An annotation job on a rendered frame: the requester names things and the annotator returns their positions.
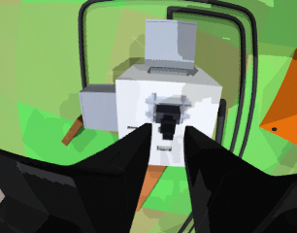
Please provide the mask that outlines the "brown rectangular bar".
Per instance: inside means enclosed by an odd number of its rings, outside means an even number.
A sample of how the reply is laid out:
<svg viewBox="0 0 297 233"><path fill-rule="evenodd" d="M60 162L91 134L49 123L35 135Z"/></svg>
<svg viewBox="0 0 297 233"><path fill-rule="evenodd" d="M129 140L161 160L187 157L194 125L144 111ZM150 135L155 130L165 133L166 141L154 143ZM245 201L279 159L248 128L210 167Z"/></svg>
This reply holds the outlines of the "brown rectangular bar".
<svg viewBox="0 0 297 233"><path fill-rule="evenodd" d="M74 121L74 124L71 125L70 131L64 135L63 140L60 143L64 145L70 145L72 141L72 137L78 135L79 129L83 127L83 114Z"/></svg>

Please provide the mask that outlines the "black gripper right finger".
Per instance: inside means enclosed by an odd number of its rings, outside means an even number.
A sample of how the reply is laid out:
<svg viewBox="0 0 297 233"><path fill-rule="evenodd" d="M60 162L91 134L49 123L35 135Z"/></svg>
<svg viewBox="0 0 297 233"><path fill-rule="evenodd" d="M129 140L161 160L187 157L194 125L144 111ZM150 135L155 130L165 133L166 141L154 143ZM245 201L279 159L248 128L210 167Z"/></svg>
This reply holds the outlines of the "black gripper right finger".
<svg viewBox="0 0 297 233"><path fill-rule="evenodd" d="M262 233L297 207L297 174L265 174L194 125L182 142L195 233Z"/></svg>

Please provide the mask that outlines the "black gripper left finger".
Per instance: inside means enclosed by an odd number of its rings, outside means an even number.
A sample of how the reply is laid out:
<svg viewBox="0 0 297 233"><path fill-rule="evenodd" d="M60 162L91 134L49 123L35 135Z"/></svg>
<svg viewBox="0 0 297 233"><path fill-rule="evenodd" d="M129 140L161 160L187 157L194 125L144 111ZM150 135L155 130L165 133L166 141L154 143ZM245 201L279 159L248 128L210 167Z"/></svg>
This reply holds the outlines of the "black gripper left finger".
<svg viewBox="0 0 297 233"><path fill-rule="evenodd" d="M0 149L0 189L27 206L74 222L82 233L129 233L149 164L152 124L75 164Z"/></svg>

